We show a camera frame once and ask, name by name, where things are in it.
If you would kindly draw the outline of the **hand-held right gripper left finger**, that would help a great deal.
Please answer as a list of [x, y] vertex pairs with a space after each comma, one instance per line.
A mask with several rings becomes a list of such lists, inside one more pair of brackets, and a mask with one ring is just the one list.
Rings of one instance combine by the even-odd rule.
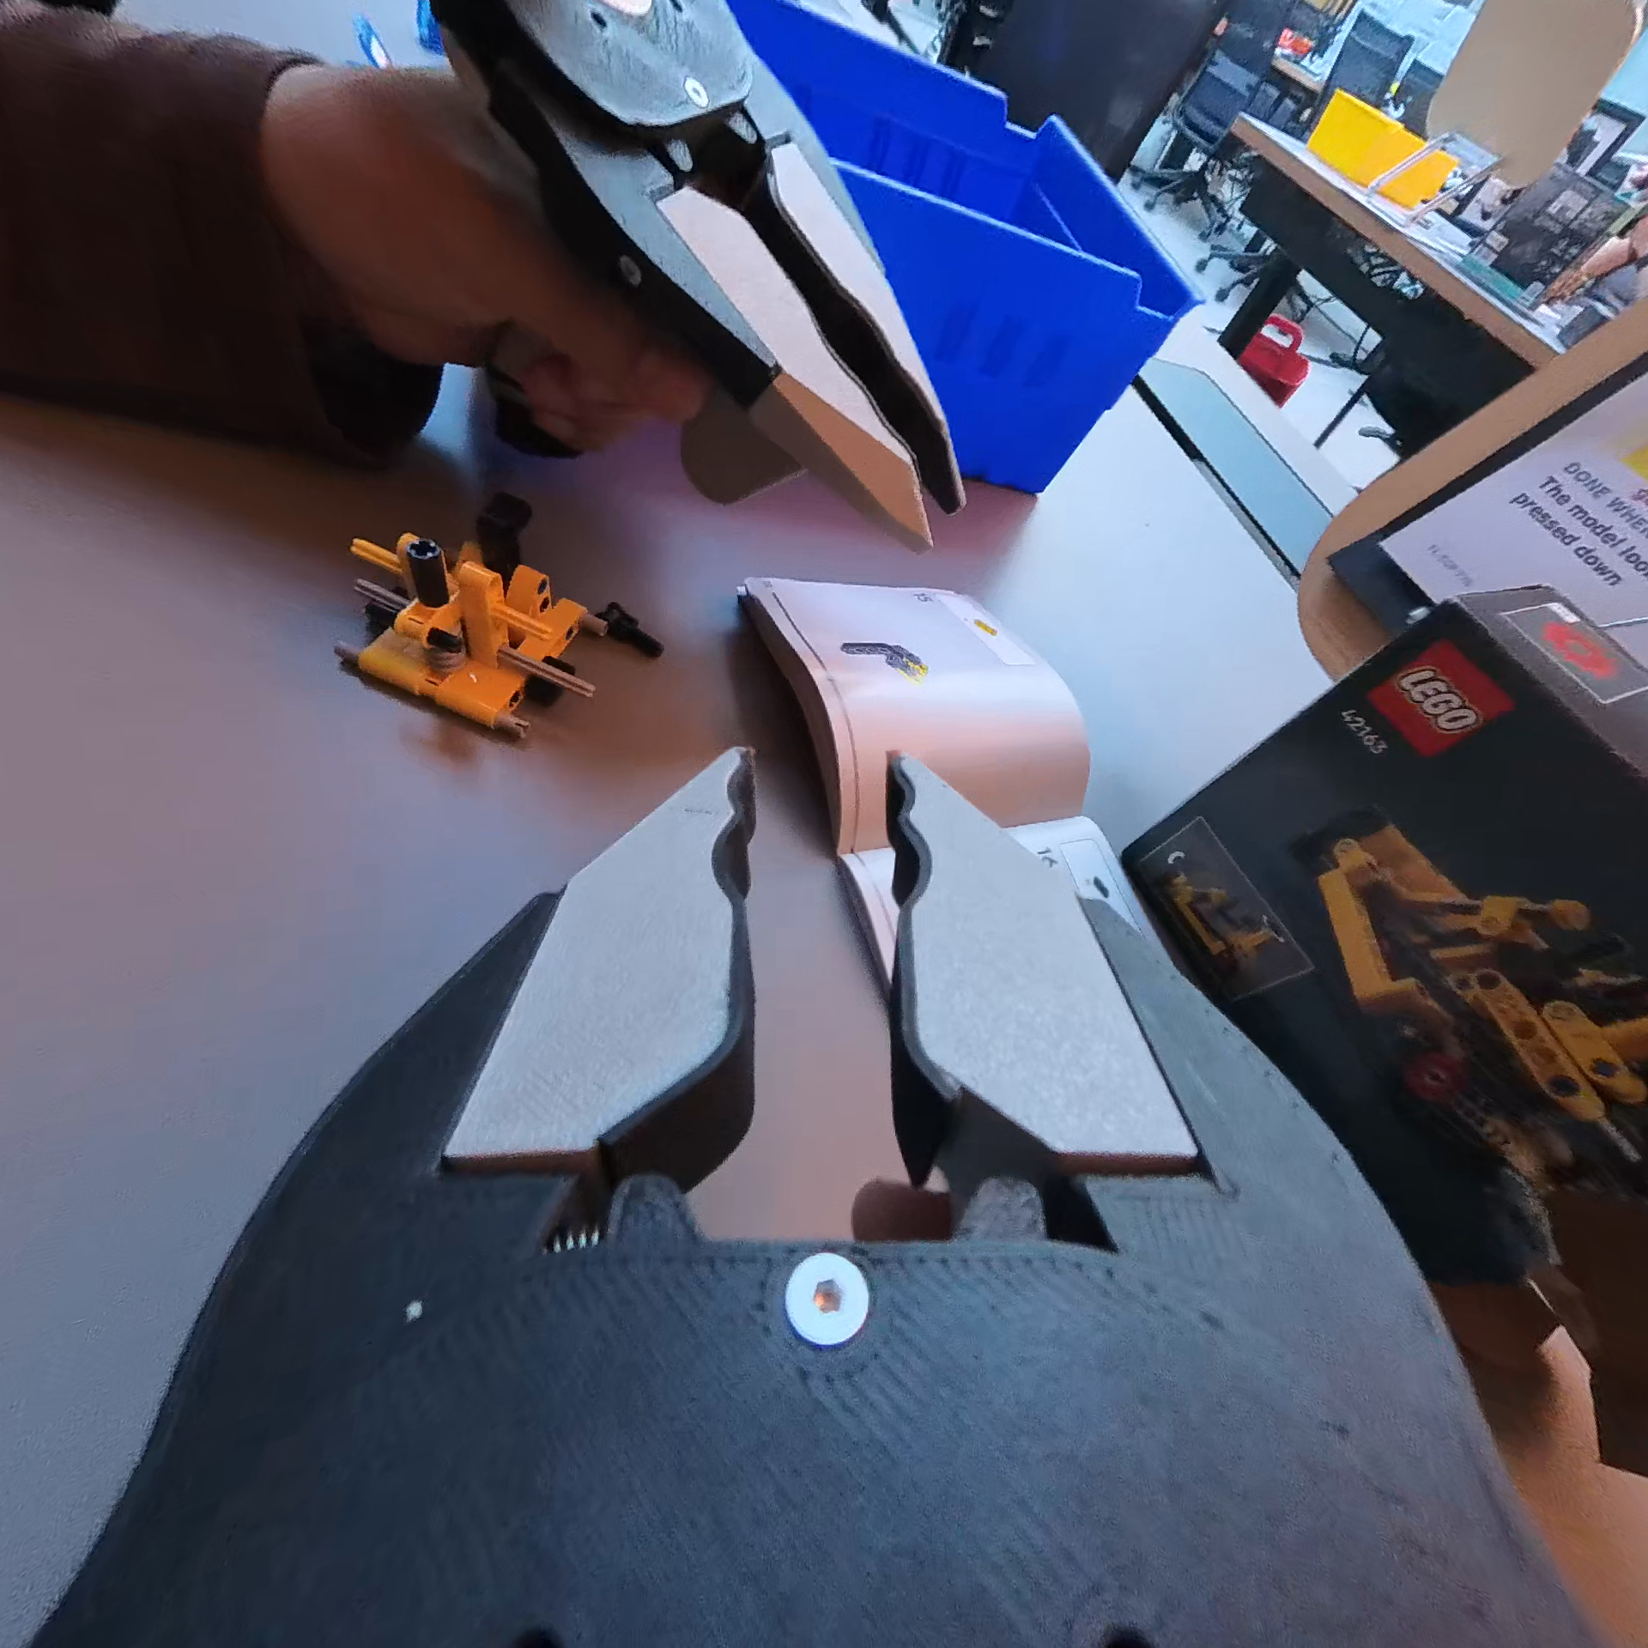
[[752, 1124], [752, 753], [697, 771], [558, 895], [443, 1148], [467, 1175], [710, 1179]]

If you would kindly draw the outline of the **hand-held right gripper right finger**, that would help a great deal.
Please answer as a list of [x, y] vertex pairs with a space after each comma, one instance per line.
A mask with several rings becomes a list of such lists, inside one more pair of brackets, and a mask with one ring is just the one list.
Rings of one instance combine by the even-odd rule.
[[909, 1180], [1191, 1174], [1180, 1103], [1069, 876], [909, 754], [890, 759], [887, 825], [892, 1101]]

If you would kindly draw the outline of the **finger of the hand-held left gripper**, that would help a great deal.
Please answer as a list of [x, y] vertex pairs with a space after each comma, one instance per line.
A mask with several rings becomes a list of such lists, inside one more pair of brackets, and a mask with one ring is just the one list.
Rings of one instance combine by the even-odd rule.
[[754, 428], [899, 541], [928, 550], [931, 529], [907, 447], [832, 352], [756, 228], [696, 189], [672, 194], [663, 213], [777, 362], [749, 411]]
[[797, 139], [771, 142], [744, 216], [814, 323], [823, 349], [899, 443], [947, 515], [966, 502], [936, 390], [852, 203]]

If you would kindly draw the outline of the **lego instruction booklet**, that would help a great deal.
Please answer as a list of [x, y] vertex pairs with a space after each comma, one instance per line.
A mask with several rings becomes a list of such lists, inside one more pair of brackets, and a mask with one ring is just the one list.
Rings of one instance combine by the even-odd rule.
[[942, 588], [751, 577], [739, 600], [807, 725], [828, 838], [883, 986], [895, 960], [895, 754], [924, 763], [1076, 895], [1151, 935], [1084, 814], [1091, 756], [1076, 698], [998, 617]]

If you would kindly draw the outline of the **black lego box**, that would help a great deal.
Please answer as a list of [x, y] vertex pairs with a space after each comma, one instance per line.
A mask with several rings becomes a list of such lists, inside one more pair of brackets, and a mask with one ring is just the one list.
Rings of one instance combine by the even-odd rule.
[[1552, 588], [1433, 606], [1122, 863], [1428, 1282], [1538, 1287], [1644, 1474], [1644, 663]]

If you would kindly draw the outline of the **yellow lego model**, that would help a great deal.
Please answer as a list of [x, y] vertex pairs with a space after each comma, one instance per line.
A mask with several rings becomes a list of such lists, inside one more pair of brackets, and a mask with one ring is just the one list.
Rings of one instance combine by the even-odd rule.
[[524, 737], [520, 704], [594, 686], [565, 661], [582, 636], [618, 636], [629, 613], [557, 594], [522, 558], [533, 507], [505, 491], [481, 507], [457, 548], [407, 533], [393, 546], [356, 538], [350, 555], [371, 570], [356, 579], [371, 629], [364, 644], [338, 646], [356, 675], [431, 703], [490, 732]]

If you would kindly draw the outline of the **person's left hand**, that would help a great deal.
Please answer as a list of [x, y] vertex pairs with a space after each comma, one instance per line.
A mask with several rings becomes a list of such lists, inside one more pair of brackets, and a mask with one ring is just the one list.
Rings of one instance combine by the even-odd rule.
[[706, 400], [704, 371], [574, 264], [531, 168], [452, 72], [292, 67], [259, 160], [282, 223], [386, 354], [503, 361], [534, 423], [575, 450]]

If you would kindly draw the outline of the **large blue plastic bin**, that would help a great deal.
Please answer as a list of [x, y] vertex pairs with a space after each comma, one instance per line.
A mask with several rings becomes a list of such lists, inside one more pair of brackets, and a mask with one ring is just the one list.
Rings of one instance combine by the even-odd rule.
[[823, 98], [966, 479], [1045, 491], [1201, 299], [1058, 118], [964, 134]]

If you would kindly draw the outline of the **black office chair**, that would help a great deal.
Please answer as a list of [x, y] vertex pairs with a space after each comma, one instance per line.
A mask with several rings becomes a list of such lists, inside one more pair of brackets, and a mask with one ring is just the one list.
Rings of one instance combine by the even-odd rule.
[[1364, 8], [1357, 10], [1342, 32], [1313, 118], [1323, 117], [1338, 93], [1381, 108], [1412, 48], [1414, 34], [1397, 31]]
[[1218, 228], [1223, 208], [1213, 196], [1213, 175], [1220, 149], [1237, 117], [1246, 113], [1266, 84], [1266, 63], [1253, 67], [1223, 50], [1208, 55], [1172, 112], [1174, 139], [1180, 139], [1187, 155], [1199, 155], [1198, 167], [1158, 165], [1141, 172], [1139, 182], [1151, 184], [1143, 211], [1153, 213], [1161, 201], [1198, 203]]

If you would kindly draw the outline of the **red container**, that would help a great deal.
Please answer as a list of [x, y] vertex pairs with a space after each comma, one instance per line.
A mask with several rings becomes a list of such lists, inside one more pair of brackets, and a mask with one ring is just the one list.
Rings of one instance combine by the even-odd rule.
[[1309, 359], [1304, 328], [1271, 313], [1237, 356], [1237, 364], [1277, 407], [1285, 407], [1308, 381]]

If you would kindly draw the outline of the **round wooden table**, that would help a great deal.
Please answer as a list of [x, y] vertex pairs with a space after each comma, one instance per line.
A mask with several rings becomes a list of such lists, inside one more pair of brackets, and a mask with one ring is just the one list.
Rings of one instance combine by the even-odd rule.
[[1619, 388], [1629, 369], [1644, 366], [1644, 356], [1646, 306], [1639, 302], [1395, 464], [1328, 522], [1301, 576], [1297, 617], [1311, 655], [1332, 679], [1359, 667], [1392, 634], [1338, 579], [1332, 558], [1421, 510], [1435, 495], [1462, 488], [1505, 448], [1545, 438], [1576, 402]]

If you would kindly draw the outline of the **yellow plastic bin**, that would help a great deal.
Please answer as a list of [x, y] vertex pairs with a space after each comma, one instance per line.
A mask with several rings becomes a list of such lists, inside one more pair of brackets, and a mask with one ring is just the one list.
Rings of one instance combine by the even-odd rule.
[[1308, 153], [1395, 208], [1416, 209], [1438, 196], [1459, 160], [1426, 144], [1399, 120], [1340, 87], [1308, 134]]

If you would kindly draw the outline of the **long wooden desk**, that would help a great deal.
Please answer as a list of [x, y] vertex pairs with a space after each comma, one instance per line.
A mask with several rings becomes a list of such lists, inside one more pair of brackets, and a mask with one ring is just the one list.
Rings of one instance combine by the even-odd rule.
[[1273, 252], [1253, 292], [1225, 326], [1222, 340], [1227, 352], [1246, 345], [1266, 318], [1268, 302], [1282, 294], [1297, 270], [1309, 271], [1352, 306], [1349, 289], [1332, 282], [1325, 271], [1323, 256], [1332, 228], [1376, 247], [1526, 368], [1540, 368], [1564, 352], [1564, 342], [1552, 325], [1497, 299], [1469, 277], [1460, 254], [1431, 246], [1402, 227], [1378, 199], [1369, 199], [1299, 139], [1247, 115], [1235, 118], [1230, 136], [1259, 161], [1242, 215], [1271, 240]]

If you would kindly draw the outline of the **beige board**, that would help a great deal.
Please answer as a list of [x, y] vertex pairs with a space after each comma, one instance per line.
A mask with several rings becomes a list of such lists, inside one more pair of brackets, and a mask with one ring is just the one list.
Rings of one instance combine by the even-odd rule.
[[1431, 98], [1426, 136], [1481, 151], [1507, 185], [1528, 185], [1565, 153], [1631, 53], [1641, 2], [1485, 2]]

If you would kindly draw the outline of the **framed instruction sign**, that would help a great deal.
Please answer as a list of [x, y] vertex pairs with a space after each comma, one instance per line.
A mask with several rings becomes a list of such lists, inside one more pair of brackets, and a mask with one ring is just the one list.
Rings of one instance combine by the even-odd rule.
[[1644, 665], [1644, 364], [1328, 563], [1390, 631], [1467, 593], [1552, 588]]

